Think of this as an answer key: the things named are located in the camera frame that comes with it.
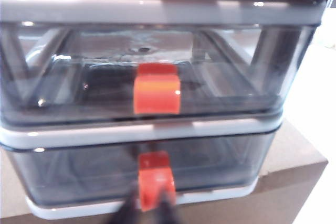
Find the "brown cardboard surface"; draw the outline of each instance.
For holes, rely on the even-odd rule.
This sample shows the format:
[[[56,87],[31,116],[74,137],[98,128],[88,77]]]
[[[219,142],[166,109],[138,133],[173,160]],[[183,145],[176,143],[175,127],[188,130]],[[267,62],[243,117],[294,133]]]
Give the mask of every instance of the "brown cardboard surface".
[[[1,223],[106,223],[109,215],[47,221],[32,215],[8,160],[2,157]],[[242,198],[178,206],[183,223],[292,223],[321,176],[327,160],[288,122],[278,131],[255,191]],[[153,223],[152,213],[141,223]]]

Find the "gray tinted plastic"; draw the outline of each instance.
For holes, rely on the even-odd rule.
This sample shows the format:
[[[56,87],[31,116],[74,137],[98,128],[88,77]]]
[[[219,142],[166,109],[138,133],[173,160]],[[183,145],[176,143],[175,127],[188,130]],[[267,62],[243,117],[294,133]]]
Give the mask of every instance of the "gray tinted plastic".
[[[2,121],[28,127],[274,113],[313,32],[308,26],[2,24]],[[134,113],[134,80],[144,62],[177,67],[178,114]]]
[[[40,206],[57,207],[124,197],[137,182],[138,156],[153,151],[168,152],[179,193],[245,186],[256,179],[273,135],[182,138],[8,153],[31,200]]]

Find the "orange drawer handle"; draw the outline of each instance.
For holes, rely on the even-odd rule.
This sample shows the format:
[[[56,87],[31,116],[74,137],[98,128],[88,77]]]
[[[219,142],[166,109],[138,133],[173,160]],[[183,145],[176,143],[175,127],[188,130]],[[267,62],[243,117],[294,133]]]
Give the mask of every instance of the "orange drawer handle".
[[[175,65],[145,63],[134,81],[135,114],[179,114],[181,82]]]
[[[163,190],[166,191],[171,204],[176,204],[175,182],[167,152],[141,154],[138,180],[142,211],[156,208]]]

